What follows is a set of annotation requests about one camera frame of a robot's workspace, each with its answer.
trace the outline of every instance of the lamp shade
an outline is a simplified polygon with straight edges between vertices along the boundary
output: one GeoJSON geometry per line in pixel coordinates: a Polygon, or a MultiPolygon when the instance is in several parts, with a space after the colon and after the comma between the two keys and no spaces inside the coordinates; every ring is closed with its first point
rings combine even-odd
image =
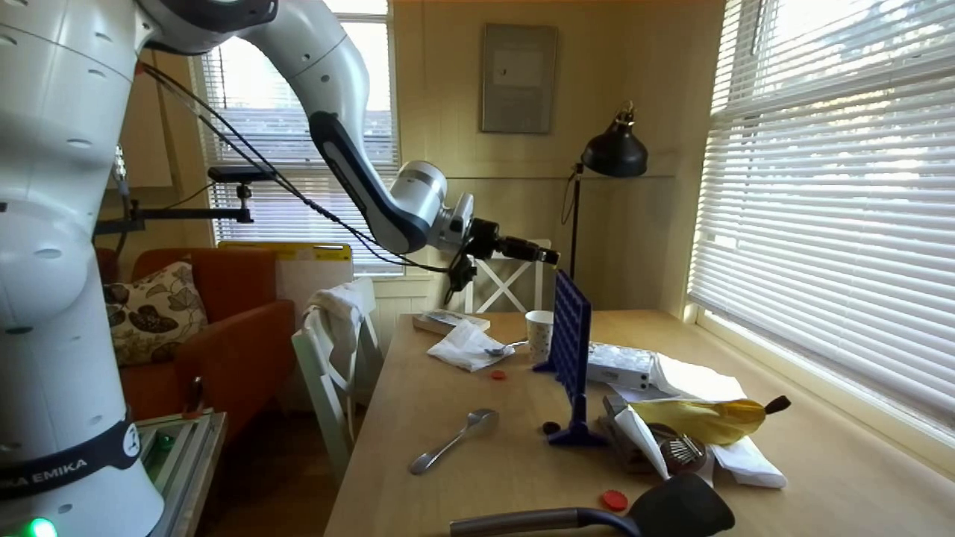
{"type": "Polygon", "coordinates": [[[581,165],[614,178],[632,178],[648,169],[648,148],[632,135],[632,111],[620,111],[611,124],[587,142],[581,165]]]}

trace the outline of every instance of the floor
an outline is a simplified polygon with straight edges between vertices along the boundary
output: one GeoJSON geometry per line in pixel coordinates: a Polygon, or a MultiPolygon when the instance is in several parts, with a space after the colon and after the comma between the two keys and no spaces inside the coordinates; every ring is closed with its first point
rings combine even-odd
{"type": "Polygon", "coordinates": [[[225,451],[199,537],[319,537],[334,493],[317,418],[265,411],[225,451]]]}

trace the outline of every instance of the wire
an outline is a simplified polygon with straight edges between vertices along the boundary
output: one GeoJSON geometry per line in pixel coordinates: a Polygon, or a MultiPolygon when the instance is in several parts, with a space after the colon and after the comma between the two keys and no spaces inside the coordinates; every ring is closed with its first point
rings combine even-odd
{"type": "Polygon", "coordinates": [[[416,262],[416,260],[401,256],[401,253],[384,256],[384,253],[383,253],[384,247],[383,247],[374,235],[368,235],[365,229],[346,223],[343,217],[338,217],[334,212],[329,212],[325,206],[319,206],[319,202],[314,202],[308,194],[302,194],[302,191],[296,188],[296,181],[286,178],[286,177],[283,177],[228,117],[220,117],[208,102],[204,102],[196,92],[192,92],[192,89],[183,86],[175,77],[169,77],[168,72],[160,72],[160,68],[156,68],[156,65],[149,65],[149,62],[141,62],[138,68],[147,72],[153,80],[159,80],[163,89],[174,89],[174,92],[184,96],[192,103],[196,103],[196,106],[204,111],[204,112],[195,111],[196,118],[199,118],[219,139],[225,139],[240,159],[244,159],[244,162],[249,162],[250,168],[256,168],[259,172],[274,177],[274,184],[280,184],[280,188],[283,188],[286,194],[293,194],[296,199],[302,199],[308,208],[319,212],[319,214],[329,217],[332,223],[338,223],[338,227],[343,227],[346,232],[351,232],[356,241],[357,241],[368,253],[374,253],[375,260],[392,262],[392,266],[413,266],[413,268],[425,268],[425,271],[441,271],[441,275],[450,271],[450,268],[444,268],[444,266],[416,262]]]}

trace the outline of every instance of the black lamp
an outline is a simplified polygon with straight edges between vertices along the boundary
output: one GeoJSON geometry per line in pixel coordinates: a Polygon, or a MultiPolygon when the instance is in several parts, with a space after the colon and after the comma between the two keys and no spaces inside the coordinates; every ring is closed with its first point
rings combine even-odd
{"type": "Polygon", "coordinates": [[[577,232],[578,232],[578,172],[595,169],[611,178],[638,178],[648,169],[648,148],[632,135],[632,103],[617,111],[604,135],[598,135],[572,168],[572,235],[571,235],[571,281],[577,276],[577,232]]]}

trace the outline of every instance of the desk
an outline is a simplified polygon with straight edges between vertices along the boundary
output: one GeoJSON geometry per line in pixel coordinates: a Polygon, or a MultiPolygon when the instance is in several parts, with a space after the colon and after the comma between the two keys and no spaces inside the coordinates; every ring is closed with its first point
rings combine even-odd
{"type": "MultiPolygon", "coordinates": [[[[522,338],[522,320],[489,317],[499,341],[522,338]]],[[[823,408],[813,393],[753,366],[707,335],[663,314],[595,314],[599,342],[656,348],[707,363],[742,381],[756,400],[789,393],[793,405],[774,414],[753,438],[786,472],[789,485],[748,488],[720,478],[720,494],[735,508],[738,537],[935,537],[955,527],[955,482],[893,451],[878,436],[823,408]]],[[[538,433],[544,420],[568,423],[565,387],[532,373],[522,354],[508,357],[502,381],[463,373],[428,348],[434,335],[395,332],[375,393],[369,400],[351,463],[341,482],[325,537],[425,537],[448,533],[454,520],[538,511],[598,508],[604,488],[641,494],[654,478],[626,473],[611,451],[551,447],[538,433]],[[493,405],[493,433],[460,445],[425,478],[410,460],[460,429],[475,405],[493,405]]]]}

